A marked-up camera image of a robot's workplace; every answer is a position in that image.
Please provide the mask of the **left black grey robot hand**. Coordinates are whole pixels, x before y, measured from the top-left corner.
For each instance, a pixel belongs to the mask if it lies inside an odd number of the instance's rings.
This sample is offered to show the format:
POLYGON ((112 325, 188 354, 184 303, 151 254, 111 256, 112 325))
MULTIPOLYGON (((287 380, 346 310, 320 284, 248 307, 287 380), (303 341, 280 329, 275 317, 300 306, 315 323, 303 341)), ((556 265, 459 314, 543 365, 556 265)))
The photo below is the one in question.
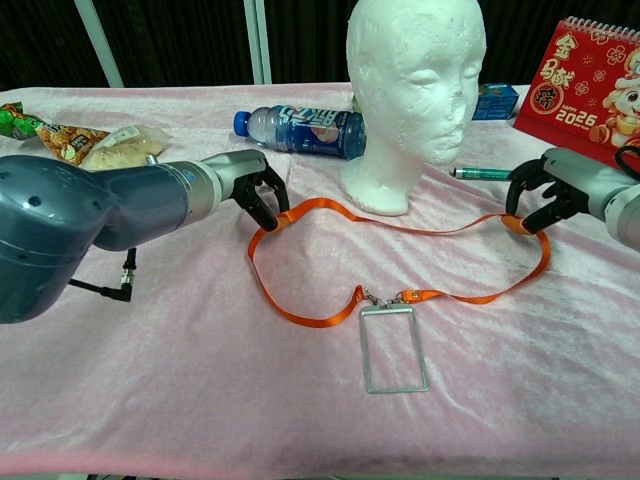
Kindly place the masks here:
POLYGON ((206 161, 219 179, 222 200, 232 199, 265 231, 278 227, 276 214, 258 195, 265 184, 274 192, 280 213, 289 210, 284 180, 269 165, 263 152, 246 149, 215 155, 206 161))

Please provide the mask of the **right black grey robot hand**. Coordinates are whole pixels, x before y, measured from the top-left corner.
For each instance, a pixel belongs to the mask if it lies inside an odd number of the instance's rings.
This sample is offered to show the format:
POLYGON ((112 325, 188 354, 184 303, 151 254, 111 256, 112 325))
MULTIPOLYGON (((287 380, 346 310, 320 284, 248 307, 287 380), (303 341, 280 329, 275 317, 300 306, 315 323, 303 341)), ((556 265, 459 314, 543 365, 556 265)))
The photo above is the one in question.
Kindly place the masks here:
POLYGON ((534 160, 512 170, 503 223, 511 231, 530 235, 578 213, 603 221, 605 210, 614 197, 630 188, 630 177, 599 161, 566 148, 550 148, 534 160), (546 184, 545 199, 552 201, 524 219, 516 217, 524 191, 546 184))

